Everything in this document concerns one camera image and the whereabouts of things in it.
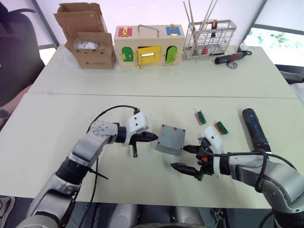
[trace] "gray floor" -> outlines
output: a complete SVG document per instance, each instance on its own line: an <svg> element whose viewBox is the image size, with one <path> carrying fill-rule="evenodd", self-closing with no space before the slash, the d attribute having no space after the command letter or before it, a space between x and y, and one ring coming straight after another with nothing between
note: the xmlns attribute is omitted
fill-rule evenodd
<svg viewBox="0 0 304 228"><path fill-rule="evenodd" d="M32 199L28 198L20 198L16 197L15 206L13 207L6 225L4 228L15 228L26 215L26 211L31 203ZM82 216L87 208L88 203L85 202L77 202L72 213L71 219L67 224L67 228L77 228L82 219ZM91 226L93 211L95 206L96 209L96 217L94 222L94 228L104 228L108 223L113 210L115 209L116 204L110 203L100 203L100 204L92 204L90 211L86 217L83 227L87 228ZM145 213L142 214L141 221L143 222L169 222L168 213L169 207L160 207L160 206L152 206L145 205L144 208ZM265 209L231 209L231 219L233 220L231 223L231 228L257 228L262 218L269 213L270 210ZM208 228L215 227L215 219L212 213L212 210L209 208L199 208L199 212L204 220L205 226ZM264 228L273 228L274 219L270 218Z"/></svg>

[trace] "wire basket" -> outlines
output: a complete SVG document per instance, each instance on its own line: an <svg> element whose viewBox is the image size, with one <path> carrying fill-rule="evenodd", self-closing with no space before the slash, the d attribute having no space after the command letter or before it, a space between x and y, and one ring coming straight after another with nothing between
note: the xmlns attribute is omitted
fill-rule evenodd
<svg viewBox="0 0 304 228"><path fill-rule="evenodd" d="M195 22L194 31L192 25L188 25L184 45L187 59L208 58L225 53L237 26L231 20L218 20L217 29L211 29L212 22L213 20L206 21L205 29L202 28L204 21Z"/></svg>

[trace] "robotic arm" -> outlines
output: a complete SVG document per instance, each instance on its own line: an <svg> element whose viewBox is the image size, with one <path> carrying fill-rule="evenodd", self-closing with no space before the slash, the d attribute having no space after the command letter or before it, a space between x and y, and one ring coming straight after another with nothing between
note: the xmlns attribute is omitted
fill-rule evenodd
<svg viewBox="0 0 304 228"><path fill-rule="evenodd" d="M184 150L196 154L200 170L183 163L172 163L175 170L194 176L199 181L204 174L218 177L223 174L247 185L257 186L263 168L261 152L224 154L222 141L212 127L202 132L198 139L199 146L187 145ZM304 178L295 168L267 159L260 192L270 204L278 227L304 227Z"/></svg>
<svg viewBox="0 0 304 228"><path fill-rule="evenodd" d="M133 157L137 157L136 142L150 142L157 139L153 133L146 132L147 119L138 112L131 117L126 126L117 123L95 121L88 133L82 137L60 168L51 175L43 189L32 201L27 219L18 228L65 226L75 205L81 182L106 144L123 143L133 146Z"/></svg>

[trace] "white table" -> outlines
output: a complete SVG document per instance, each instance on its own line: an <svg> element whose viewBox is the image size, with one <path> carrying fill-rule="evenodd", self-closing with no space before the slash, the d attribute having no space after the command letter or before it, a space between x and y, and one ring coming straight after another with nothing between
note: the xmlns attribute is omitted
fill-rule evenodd
<svg viewBox="0 0 304 228"><path fill-rule="evenodd" d="M211 60L188 60L179 66L115 66L114 70L81 69L61 45L44 68L31 93L296 98L261 47L237 61L236 69ZM226 53L235 53L229 47Z"/></svg>
<svg viewBox="0 0 304 228"><path fill-rule="evenodd" d="M185 144L197 144L197 134L222 121L226 152L248 152L251 145L241 111L255 110L275 154L284 156L304 174L304 118L297 99L136 97L26 94L0 133L0 194L35 197L50 174L58 169L92 119L114 105L134 105L144 112L150 131L161 124L184 128ZM207 123L198 125L194 112L202 110ZM121 124L132 116L128 109L113 110L102 119ZM253 187L205 176L202 182L170 167L171 162L196 164L193 154L180 157L154 149L156 142L138 143L138 158L121 144L104 147L95 201L229 208L269 208ZM94 175L88 174L78 199L89 201Z"/></svg>

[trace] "gray box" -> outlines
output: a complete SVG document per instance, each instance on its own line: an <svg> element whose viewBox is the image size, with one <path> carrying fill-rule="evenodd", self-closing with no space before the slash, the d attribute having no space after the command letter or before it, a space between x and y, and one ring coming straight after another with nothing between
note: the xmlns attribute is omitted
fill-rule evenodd
<svg viewBox="0 0 304 228"><path fill-rule="evenodd" d="M184 129L163 124L158 136L156 150L175 156L180 155L185 142L185 133Z"/></svg>

